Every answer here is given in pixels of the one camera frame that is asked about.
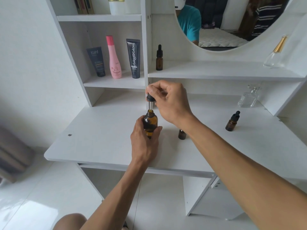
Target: white headset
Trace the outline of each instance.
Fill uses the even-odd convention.
[[[182,10],[182,8],[185,6],[186,0],[175,0],[175,9],[176,10]]]

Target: person's right hand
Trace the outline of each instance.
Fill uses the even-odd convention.
[[[162,117],[176,127],[182,129],[185,120],[193,117],[187,92],[181,83],[157,81],[146,87],[146,93],[156,99]]]

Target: knee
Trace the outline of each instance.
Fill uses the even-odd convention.
[[[80,213],[68,214],[59,219],[53,230],[80,229],[86,221],[86,217]]]

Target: black dropper cap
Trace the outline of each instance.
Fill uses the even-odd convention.
[[[147,95],[147,101],[149,101],[149,102],[155,102],[156,100],[155,100],[155,98],[153,97],[153,96],[151,96],[150,94],[148,94]]]
[[[239,118],[240,118],[240,112],[237,111],[235,114],[232,115],[230,120],[237,122]]]
[[[159,44],[159,46],[158,46],[157,57],[163,57],[163,51],[162,51],[161,44]]]

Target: striped shirt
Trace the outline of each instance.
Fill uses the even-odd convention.
[[[252,36],[261,35],[267,28],[269,28],[274,22],[275,17],[280,14],[282,4],[280,5],[266,5],[256,10],[258,19],[254,28]]]

